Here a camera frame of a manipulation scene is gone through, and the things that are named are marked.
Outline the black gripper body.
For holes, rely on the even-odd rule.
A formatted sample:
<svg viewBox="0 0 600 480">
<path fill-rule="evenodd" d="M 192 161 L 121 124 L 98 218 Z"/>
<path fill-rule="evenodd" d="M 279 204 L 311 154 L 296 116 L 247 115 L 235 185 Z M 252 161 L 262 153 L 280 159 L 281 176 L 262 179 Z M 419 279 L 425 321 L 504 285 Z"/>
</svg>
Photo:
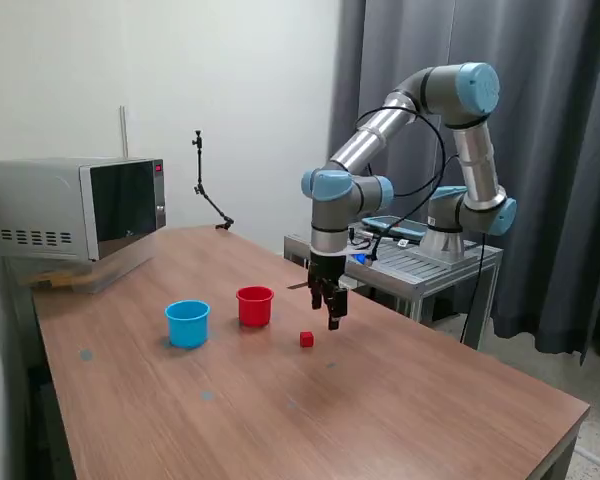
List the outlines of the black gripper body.
<svg viewBox="0 0 600 480">
<path fill-rule="evenodd" d="M 323 287 L 339 288 L 339 280 L 345 272 L 345 266 L 344 255 L 326 256 L 311 252 L 308 269 L 309 288 L 312 291 Z"/>
</svg>

